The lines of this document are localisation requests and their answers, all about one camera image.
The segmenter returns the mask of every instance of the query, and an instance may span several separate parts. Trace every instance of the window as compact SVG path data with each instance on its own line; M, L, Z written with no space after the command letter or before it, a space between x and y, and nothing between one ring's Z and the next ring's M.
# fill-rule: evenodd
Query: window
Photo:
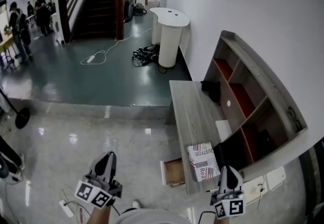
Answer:
M7 5L6 0L0 0L0 31L4 32L6 25L9 25L7 16Z

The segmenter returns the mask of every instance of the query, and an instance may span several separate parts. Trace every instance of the white round table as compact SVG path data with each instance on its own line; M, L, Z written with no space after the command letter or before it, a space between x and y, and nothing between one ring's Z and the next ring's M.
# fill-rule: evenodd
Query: white round table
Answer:
M56 23L57 23L57 14L56 12L51 15L52 21L53 21L53 30L55 33L55 41L57 40L57 29L56 29Z
M152 44L160 43L158 63L164 68L176 64L182 28L190 22L183 13L168 8L151 8L154 13Z

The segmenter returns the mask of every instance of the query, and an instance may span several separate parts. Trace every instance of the equipment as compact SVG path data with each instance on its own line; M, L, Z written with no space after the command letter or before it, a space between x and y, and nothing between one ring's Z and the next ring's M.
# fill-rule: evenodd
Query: equipment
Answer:
M8 165L4 161L3 157L0 156L0 178L6 179L7 177L11 177L13 181L21 182L22 177L19 174L14 174L9 171Z
M153 46L139 48L133 51L132 62L135 67L145 66L151 62L158 63L158 55L160 51L160 44Z
M144 14L147 13L147 11L146 11L146 9L144 9L143 4L137 3L136 6L134 6L134 8L133 8L133 13L134 13L134 16L143 16Z
M4 97L6 102L9 104L10 108L13 109L13 111L17 114L16 115L16 120L15 120L16 127L18 129L22 129L23 127L25 127L26 124L28 123L29 117L30 117L29 109L28 108L23 108L20 111L17 111L16 108L12 105L12 103L8 99L8 97L6 96L6 94L4 94L1 87L0 87L0 93L2 94L2 96Z
M89 173L79 181L74 196L96 208L114 204L114 197L122 197L123 186L114 180L116 154L103 153L91 164Z
M246 202L241 175L233 167L225 165L222 168L218 186L219 189L212 194L210 203L215 206L216 218L244 215Z
M126 0L124 5L124 20L125 23L133 19L134 0Z

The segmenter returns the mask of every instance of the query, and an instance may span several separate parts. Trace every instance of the black lamp base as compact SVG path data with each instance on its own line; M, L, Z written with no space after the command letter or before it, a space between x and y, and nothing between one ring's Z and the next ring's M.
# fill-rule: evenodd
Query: black lamp base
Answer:
M15 124L18 129L22 129L29 121L30 111L27 108L23 108L17 113Z

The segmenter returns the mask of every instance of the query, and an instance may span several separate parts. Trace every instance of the power strip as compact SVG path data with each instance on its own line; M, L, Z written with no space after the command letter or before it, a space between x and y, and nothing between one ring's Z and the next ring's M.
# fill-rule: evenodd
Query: power strip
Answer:
M64 204L66 204L65 201L63 201L63 200L60 201L60 205L61 205L62 209L64 210L64 212L66 213L66 215L69 218L73 217L74 216L73 211L70 209L70 207L68 205L64 205Z

